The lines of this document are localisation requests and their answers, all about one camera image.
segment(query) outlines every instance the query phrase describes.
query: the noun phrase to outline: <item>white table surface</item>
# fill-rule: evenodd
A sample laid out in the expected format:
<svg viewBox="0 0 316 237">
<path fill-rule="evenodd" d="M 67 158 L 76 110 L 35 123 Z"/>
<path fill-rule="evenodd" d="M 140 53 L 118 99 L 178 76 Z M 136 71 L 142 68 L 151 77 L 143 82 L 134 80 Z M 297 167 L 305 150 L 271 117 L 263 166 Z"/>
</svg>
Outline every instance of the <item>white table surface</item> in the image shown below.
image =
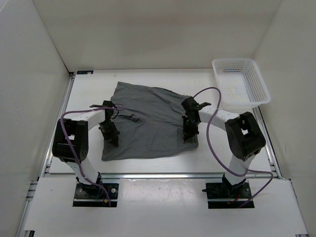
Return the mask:
<svg viewBox="0 0 316 237">
<path fill-rule="evenodd" d="M 249 180 L 255 193 L 267 179 Z M 208 209 L 205 180 L 121 179 L 116 208 L 72 207 L 74 178 L 41 178 L 25 230 L 34 237 L 294 237 L 307 234 L 290 181 L 252 209 Z"/>
<path fill-rule="evenodd" d="M 103 100 L 109 100 L 118 81 L 163 87 L 179 94 L 192 96 L 206 87 L 216 86 L 212 69 L 94 71 L 91 75 L 76 75 L 66 111 L 87 109 L 92 104 L 102 104 Z M 216 104 L 218 94 L 215 90 L 205 91 L 196 100 L 199 103 Z M 199 131 L 199 147 L 195 151 L 168 158 L 102 161 L 103 137 L 98 128 L 94 127 L 89 132 L 88 158 L 101 173 L 223 173 L 224 169 L 209 150 L 206 141 L 206 123 L 199 125 Z M 232 154 L 226 133 L 211 126 L 210 140 L 219 158 L 229 165 Z M 250 168 L 271 170 L 266 149 L 261 150 Z M 73 173 L 73 171 L 58 158 L 53 158 L 49 173 L 62 174 Z"/>
</svg>

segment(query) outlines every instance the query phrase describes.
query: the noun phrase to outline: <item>white plastic basket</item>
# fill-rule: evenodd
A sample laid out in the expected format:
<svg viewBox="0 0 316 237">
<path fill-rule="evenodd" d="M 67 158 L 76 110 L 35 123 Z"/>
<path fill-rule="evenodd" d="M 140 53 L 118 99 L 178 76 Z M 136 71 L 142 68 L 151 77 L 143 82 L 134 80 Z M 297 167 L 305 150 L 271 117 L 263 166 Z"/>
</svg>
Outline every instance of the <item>white plastic basket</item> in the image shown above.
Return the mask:
<svg viewBox="0 0 316 237">
<path fill-rule="evenodd" d="M 271 97 L 257 64 L 250 58 L 222 58 L 212 62 L 222 108 L 246 111 L 270 102 Z"/>
</svg>

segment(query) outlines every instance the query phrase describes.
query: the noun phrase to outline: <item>black mounting plate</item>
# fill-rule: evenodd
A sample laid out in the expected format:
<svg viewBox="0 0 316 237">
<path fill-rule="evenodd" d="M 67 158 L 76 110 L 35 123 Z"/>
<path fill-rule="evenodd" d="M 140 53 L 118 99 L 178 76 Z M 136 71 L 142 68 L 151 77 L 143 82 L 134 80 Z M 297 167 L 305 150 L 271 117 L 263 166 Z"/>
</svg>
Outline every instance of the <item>black mounting plate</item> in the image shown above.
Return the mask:
<svg viewBox="0 0 316 237">
<path fill-rule="evenodd" d="M 104 183 L 103 187 L 108 190 L 111 207 L 116 207 L 118 204 L 117 199 L 119 196 L 119 184 Z M 99 197 L 92 197 L 90 194 L 82 190 L 81 185 L 77 183 L 73 206 L 109 207 L 109 202 L 104 202 L 103 198 L 103 195 Z"/>
<path fill-rule="evenodd" d="M 221 189 L 222 183 L 206 183 L 206 189 L 207 190 L 218 190 Z M 238 194 L 240 194 L 239 200 L 230 203 L 227 201 L 227 199 L 235 199 L 237 198 Z M 232 208 L 239 208 L 240 205 L 242 205 L 246 200 L 248 200 L 252 196 L 249 183 L 245 182 L 242 187 L 238 189 L 238 193 L 236 193 L 233 196 L 230 197 L 223 197 L 218 195 L 212 194 L 210 192 L 207 192 L 207 203 L 208 203 L 208 209 L 232 209 Z M 254 208 L 253 200 L 247 203 L 242 208 Z"/>
</svg>

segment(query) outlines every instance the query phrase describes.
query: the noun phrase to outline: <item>gray t-shirt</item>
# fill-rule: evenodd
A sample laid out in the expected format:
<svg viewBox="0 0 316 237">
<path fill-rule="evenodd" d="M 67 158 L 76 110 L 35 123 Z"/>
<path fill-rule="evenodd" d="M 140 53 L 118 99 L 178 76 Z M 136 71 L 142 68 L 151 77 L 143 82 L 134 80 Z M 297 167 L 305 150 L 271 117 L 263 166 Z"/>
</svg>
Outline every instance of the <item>gray t-shirt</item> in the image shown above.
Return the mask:
<svg viewBox="0 0 316 237">
<path fill-rule="evenodd" d="M 102 160 L 159 158 L 198 147 L 198 137 L 183 140 L 181 103 L 188 96 L 158 87 L 118 82 L 111 101 L 124 104 L 113 120 L 120 132 L 118 147 L 104 142 Z"/>
</svg>

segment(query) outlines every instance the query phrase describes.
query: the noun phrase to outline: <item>wire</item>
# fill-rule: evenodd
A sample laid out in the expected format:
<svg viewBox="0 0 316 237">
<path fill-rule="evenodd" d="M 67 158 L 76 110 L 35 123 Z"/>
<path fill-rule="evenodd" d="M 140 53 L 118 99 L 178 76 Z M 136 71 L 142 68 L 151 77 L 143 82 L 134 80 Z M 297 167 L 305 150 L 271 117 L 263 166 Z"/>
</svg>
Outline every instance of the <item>wire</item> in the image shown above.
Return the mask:
<svg viewBox="0 0 316 237">
<path fill-rule="evenodd" d="M 238 199 L 240 198 L 240 194 L 238 194 L 237 198 L 234 201 L 229 201 L 227 204 L 232 204 L 238 201 Z"/>
<path fill-rule="evenodd" d="M 219 93 L 219 99 L 218 99 L 218 103 L 217 103 L 217 106 L 216 106 L 216 110 L 214 111 L 213 115 L 212 115 L 211 118 L 209 119 L 209 121 L 208 121 L 208 123 L 207 123 L 207 127 L 206 127 L 206 139 L 207 139 L 207 143 L 208 143 L 208 146 L 209 146 L 209 148 L 210 148 L 210 150 L 211 150 L 213 156 L 214 156 L 215 159 L 217 160 L 217 162 L 218 162 L 227 172 L 229 172 L 229 173 L 231 173 L 232 175 L 237 176 L 237 177 L 243 177 L 243 176 L 245 176 L 248 172 L 270 174 L 270 176 L 271 176 L 270 179 L 269 179 L 269 181 L 268 181 L 258 192 L 256 192 L 252 197 L 250 197 L 247 201 L 245 201 L 242 205 L 239 206 L 239 208 L 241 208 L 241 207 L 243 207 L 244 205 L 246 205 L 247 203 L 249 203 L 254 197 L 256 197 L 259 193 L 261 193 L 262 190 L 264 190 L 265 187 L 266 187 L 269 183 L 271 183 L 271 181 L 273 180 L 273 174 L 272 174 L 272 172 L 269 172 L 269 171 L 252 170 L 252 169 L 246 169 L 246 171 L 245 171 L 243 174 L 237 174 L 237 173 L 233 172 L 232 170 L 230 170 L 228 167 L 226 167 L 226 166 L 221 162 L 221 160 L 220 160 L 220 159 L 218 158 L 218 156 L 216 155 L 216 153 L 215 153 L 215 151 L 214 151 L 214 149 L 213 149 L 213 147 L 212 147 L 212 144 L 211 144 L 211 142 L 210 142 L 210 139 L 209 139 L 209 127 L 210 127 L 210 125 L 211 125 L 211 123 L 212 123 L 213 118 L 216 116 L 216 114 L 217 114 L 217 112 L 218 112 L 218 110 L 219 110 L 219 105 L 220 105 L 221 100 L 222 100 L 222 93 L 221 93 L 221 91 L 220 91 L 218 88 L 216 88 L 216 87 L 208 87 L 208 88 L 205 88 L 205 89 L 201 90 L 200 92 L 198 92 L 194 97 L 196 97 L 197 95 L 199 95 L 199 94 L 202 93 L 203 91 L 206 91 L 206 90 L 209 90 L 209 89 L 215 89 L 215 90 L 217 90 L 218 93 Z"/>
<path fill-rule="evenodd" d="M 80 174 L 81 176 L 85 179 L 85 181 L 87 181 L 88 183 L 92 184 L 92 185 L 95 185 L 99 188 L 101 188 L 103 190 L 103 192 L 105 192 L 106 196 L 107 196 L 107 199 L 109 201 L 109 206 L 111 206 L 111 201 L 110 201 L 110 197 L 109 197 L 109 194 L 107 192 L 107 190 L 100 184 L 97 184 L 97 183 L 94 183 L 92 182 L 89 178 L 87 178 L 82 170 L 82 166 L 81 166 L 81 163 L 80 163 L 80 160 L 77 156 L 77 153 L 74 149 L 74 146 L 72 145 L 68 135 L 67 135 L 67 131 L 66 131 L 66 128 L 65 128 L 65 125 L 64 125 L 64 117 L 68 114 L 75 114 L 75 113 L 87 113 L 87 112 L 92 112 L 92 111 L 99 111 L 99 110 L 115 110 L 115 111 L 121 111 L 121 110 L 124 110 L 125 107 L 123 106 L 122 109 L 116 109 L 116 108 L 111 108 L 111 107 L 101 107 L 101 108 L 93 108 L 91 110 L 80 110 L 80 111 L 67 111 L 67 112 L 64 112 L 61 117 L 60 117 L 60 125 L 61 125 L 61 129 L 63 130 L 63 133 L 65 135 L 65 138 L 66 138 L 66 141 L 70 147 L 70 150 L 72 151 L 73 155 L 74 155 L 74 158 L 75 158 L 75 162 L 76 164 L 78 165 L 79 167 L 79 171 L 80 171 Z"/>
<path fill-rule="evenodd" d="M 268 180 L 268 182 L 262 186 L 261 189 L 259 189 L 258 192 L 256 192 L 254 195 L 252 195 L 251 198 L 249 198 L 247 201 L 245 201 L 242 205 L 239 206 L 239 208 L 245 206 L 247 203 L 249 203 L 251 200 L 254 199 L 255 196 L 257 196 L 259 193 L 262 192 L 262 190 L 264 190 L 266 188 L 266 186 L 268 186 L 269 183 L 271 183 L 271 181 L 273 180 L 273 174 L 272 172 L 269 171 L 261 171 L 261 170 L 254 170 L 254 169 L 249 169 L 248 171 L 253 172 L 253 173 L 262 173 L 262 174 L 270 174 L 270 179 Z"/>
<path fill-rule="evenodd" d="M 119 115 L 119 111 L 118 111 L 117 114 L 116 114 L 113 118 L 111 118 L 111 119 L 116 119 L 118 115 Z"/>
</svg>

